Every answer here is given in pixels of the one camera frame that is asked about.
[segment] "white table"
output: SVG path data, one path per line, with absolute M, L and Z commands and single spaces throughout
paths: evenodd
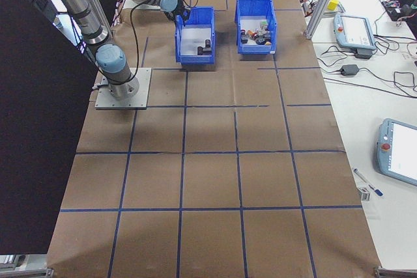
M 340 0 L 347 14 L 369 18 L 373 22 L 384 12 L 379 0 Z M 313 37 L 317 56 L 336 44 L 333 34 L 333 18 L 323 18 Z M 378 22 L 378 34 L 388 36 L 413 37 L 405 23 L 400 28 L 385 14 Z M 410 40 L 398 40 L 402 43 Z M 417 45 L 411 45 L 415 53 Z M 326 57 L 326 62 L 338 57 Z M 408 54 L 406 44 L 387 55 L 376 54 L 370 60 L 348 57 L 337 62 L 328 71 L 339 70 L 343 64 L 357 64 L 367 67 L 373 73 L 385 79 L 392 79 L 394 71 L 413 72 L 417 76 L 417 66 Z M 355 77 L 323 73 L 323 77 L 369 85 L 393 92 L 393 89 L 366 71 L 360 71 Z M 388 178 L 375 170 L 375 147 L 377 133 L 385 118 L 393 118 L 417 125 L 417 99 L 408 99 L 376 90 L 331 83 L 326 81 L 332 107 L 339 125 L 347 157 L 352 167 L 357 167 L 377 188 L 383 197 L 371 194 L 369 202 L 363 202 L 367 222 L 381 260 L 388 269 L 417 269 L 417 187 Z M 358 186 L 363 186 L 356 175 Z

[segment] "touchscreen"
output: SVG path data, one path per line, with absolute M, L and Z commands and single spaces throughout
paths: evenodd
M 370 46 L 365 19 L 350 16 L 341 17 L 346 41 L 349 44 Z
M 417 180 L 417 130 L 393 123 L 389 171 Z

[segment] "pen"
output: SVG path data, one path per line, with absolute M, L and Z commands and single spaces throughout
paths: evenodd
M 378 196 L 382 197 L 383 193 L 381 192 L 381 190 L 377 189 L 373 184 L 371 184 L 371 182 L 365 178 L 364 175 L 362 175 L 362 173 L 358 170 L 358 169 L 353 169 L 353 172 L 358 175 L 360 177 L 360 179 L 362 179 L 365 183 L 367 183 L 367 185 L 369 186 L 369 188 L 371 188 Z

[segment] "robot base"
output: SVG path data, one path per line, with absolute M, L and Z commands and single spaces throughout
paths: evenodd
M 134 74 L 136 68 L 130 68 Z M 139 68 L 136 77 L 139 80 L 139 90 L 133 97 L 116 99 L 107 87 L 98 90 L 97 110 L 126 110 L 146 109 L 148 105 L 149 85 L 151 84 L 152 68 Z M 103 77 L 101 84 L 107 85 L 108 81 Z

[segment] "blue bin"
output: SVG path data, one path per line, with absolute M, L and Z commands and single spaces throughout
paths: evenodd
M 268 22 L 268 30 L 271 32 L 271 45 L 257 45 L 253 41 L 250 44 L 242 44 L 240 42 L 240 30 L 244 29 L 245 19 L 250 20 L 266 20 Z M 278 25 L 276 23 L 274 4 L 272 0 L 236 0 L 235 23 L 237 24 L 237 52 L 241 54 L 261 54 L 266 55 L 275 53 L 276 35 Z
M 211 40 L 211 55 L 197 55 L 197 47 L 205 47 L 205 40 Z M 177 16 L 175 29 L 176 61 L 181 64 L 213 64 L 216 52 L 216 32 L 213 7 L 195 7 L 184 26 Z

